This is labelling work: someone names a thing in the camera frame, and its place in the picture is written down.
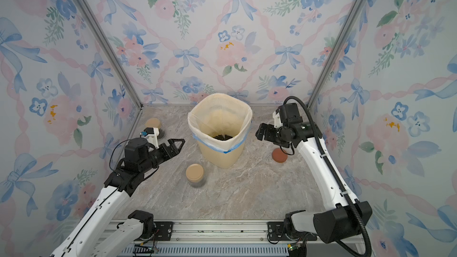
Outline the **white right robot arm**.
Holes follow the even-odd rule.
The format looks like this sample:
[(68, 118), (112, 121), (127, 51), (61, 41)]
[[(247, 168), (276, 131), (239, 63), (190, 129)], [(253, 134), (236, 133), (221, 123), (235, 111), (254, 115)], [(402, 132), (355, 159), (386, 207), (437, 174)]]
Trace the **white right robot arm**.
[(311, 170), (324, 205), (320, 213), (303, 210), (286, 214), (285, 234), (291, 239), (304, 239), (311, 234), (324, 243), (341, 243), (344, 239), (362, 236), (368, 243), (365, 227), (373, 210), (368, 202), (358, 199), (338, 173), (313, 119), (304, 121), (296, 103), (279, 106), (273, 119), (274, 124), (259, 125), (257, 139), (300, 155)]

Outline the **cream ribbed trash bin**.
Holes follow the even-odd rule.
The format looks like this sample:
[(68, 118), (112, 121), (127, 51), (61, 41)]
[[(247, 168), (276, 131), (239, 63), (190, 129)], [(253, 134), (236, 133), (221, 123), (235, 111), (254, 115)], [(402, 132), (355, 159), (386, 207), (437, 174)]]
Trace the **cream ribbed trash bin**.
[(203, 157), (207, 161), (220, 168), (227, 169), (232, 167), (235, 164), (235, 162), (239, 159), (245, 148), (245, 142), (242, 143), (235, 150), (232, 150), (228, 153), (217, 152), (211, 149), (210, 147), (204, 145), (202, 142), (198, 142), (198, 146), (201, 150)]

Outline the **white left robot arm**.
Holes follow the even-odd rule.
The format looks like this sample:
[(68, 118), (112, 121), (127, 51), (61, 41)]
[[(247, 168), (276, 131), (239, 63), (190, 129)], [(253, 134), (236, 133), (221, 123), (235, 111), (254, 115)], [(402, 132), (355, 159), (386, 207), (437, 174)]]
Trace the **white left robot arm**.
[(124, 157), (117, 163), (91, 206), (69, 236), (51, 253), (54, 257), (116, 257), (134, 240), (149, 241), (157, 235), (154, 216), (135, 210), (103, 242), (102, 233), (138, 186), (160, 165), (178, 156), (186, 141), (169, 139), (154, 146), (145, 138), (128, 139)]

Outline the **glass jar light wood lid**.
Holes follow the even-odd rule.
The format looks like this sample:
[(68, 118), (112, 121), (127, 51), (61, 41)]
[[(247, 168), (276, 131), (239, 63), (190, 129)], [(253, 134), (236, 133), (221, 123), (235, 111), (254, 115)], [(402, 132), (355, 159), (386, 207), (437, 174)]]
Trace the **glass jar light wood lid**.
[(157, 119), (157, 118), (148, 119), (145, 123), (145, 127), (146, 128), (158, 128), (159, 129), (158, 139), (162, 139), (165, 137), (165, 131), (162, 129), (162, 123), (159, 119)]

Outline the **aluminium mounting rail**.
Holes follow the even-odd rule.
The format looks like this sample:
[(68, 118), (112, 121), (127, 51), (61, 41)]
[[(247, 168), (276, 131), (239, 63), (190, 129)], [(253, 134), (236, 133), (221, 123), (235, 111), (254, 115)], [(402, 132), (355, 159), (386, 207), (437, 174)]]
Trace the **aluminium mounting rail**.
[(348, 230), (332, 234), (317, 233), (310, 223), (305, 229), (288, 232), (285, 221), (265, 220), (178, 220), (154, 221), (149, 213), (139, 212), (120, 221), (116, 231), (102, 242), (105, 229), (114, 224), (109, 217), (85, 217), (68, 238), (54, 250), (56, 257), (116, 256), (135, 240), (142, 242), (184, 243), (280, 243), (294, 240), (320, 241), (325, 244), (355, 238)]

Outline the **translucent bin liner blue band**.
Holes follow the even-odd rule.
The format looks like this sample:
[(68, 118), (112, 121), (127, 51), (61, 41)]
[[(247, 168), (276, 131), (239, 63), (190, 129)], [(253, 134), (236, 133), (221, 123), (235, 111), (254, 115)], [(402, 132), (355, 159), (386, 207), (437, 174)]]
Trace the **translucent bin liner blue band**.
[(193, 137), (219, 153), (236, 150), (247, 139), (251, 128), (251, 107), (226, 94), (212, 94), (188, 113)]

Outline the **red jar lid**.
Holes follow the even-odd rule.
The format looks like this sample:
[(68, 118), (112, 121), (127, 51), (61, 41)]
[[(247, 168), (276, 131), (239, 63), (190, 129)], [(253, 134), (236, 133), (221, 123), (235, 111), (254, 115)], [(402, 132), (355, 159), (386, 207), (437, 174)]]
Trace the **red jar lid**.
[(271, 157), (277, 163), (285, 163), (288, 159), (288, 154), (284, 153), (280, 148), (276, 148), (272, 151)]

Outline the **glass jar tan lid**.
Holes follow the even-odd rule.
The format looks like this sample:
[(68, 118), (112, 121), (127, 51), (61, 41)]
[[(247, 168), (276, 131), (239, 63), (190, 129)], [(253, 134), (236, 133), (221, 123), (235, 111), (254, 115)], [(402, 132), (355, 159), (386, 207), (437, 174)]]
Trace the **glass jar tan lid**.
[(191, 164), (185, 174), (192, 187), (199, 188), (205, 184), (205, 170), (201, 164)]

